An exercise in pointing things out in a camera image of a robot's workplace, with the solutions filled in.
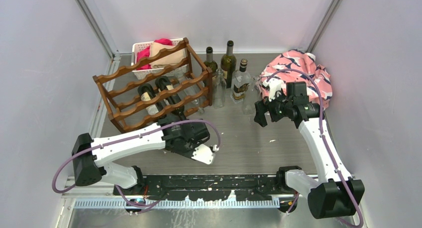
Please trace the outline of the dark bottle brown label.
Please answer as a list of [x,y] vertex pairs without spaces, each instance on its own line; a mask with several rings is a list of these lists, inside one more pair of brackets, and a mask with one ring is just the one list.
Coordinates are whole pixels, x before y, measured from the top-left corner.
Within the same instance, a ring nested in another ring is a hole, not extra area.
[[176,139],[181,139],[183,141],[194,141],[194,127],[192,123],[184,123],[175,125],[163,130],[164,140],[171,141]]

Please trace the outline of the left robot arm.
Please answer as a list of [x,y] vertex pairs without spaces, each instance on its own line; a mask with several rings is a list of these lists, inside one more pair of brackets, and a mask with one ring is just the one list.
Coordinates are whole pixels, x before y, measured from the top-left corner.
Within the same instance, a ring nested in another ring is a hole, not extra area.
[[89,133],[80,134],[72,150],[75,185],[89,186],[102,181],[138,195],[145,188],[141,170],[118,165],[115,160],[151,150],[165,149],[212,164],[219,145],[205,144],[210,139],[209,125],[204,120],[181,120],[168,115],[145,128],[120,135],[91,138]]

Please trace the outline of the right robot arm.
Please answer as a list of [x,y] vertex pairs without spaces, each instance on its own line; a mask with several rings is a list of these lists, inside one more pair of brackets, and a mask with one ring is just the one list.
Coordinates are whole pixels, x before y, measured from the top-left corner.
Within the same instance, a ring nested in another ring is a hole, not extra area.
[[298,166],[280,167],[276,173],[277,189],[284,194],[294,190],[305,197],[316,219],[359,215],[357,209],[365,191],[364,184],[353,179],[342,164],[329,136],[322,108],[310,102],[306,82],[288,82],[285,89],[274,79],[262,84],[269,92],[255,103],[254,121],[265,127],[266,113],[272,122],[284,117],[293,121],[317,169],[317,179],[314,179]]

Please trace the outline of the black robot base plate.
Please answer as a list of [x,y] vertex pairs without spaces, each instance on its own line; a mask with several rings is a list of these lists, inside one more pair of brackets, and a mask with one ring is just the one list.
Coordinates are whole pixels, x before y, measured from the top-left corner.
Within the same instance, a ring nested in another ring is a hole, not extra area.
[[268,201],[278,195],[296,195],[273,174],[247,175],[146,175],[140,185],[122,189],[125,196],[152,200],[225,201],[234,193],[236,201]]

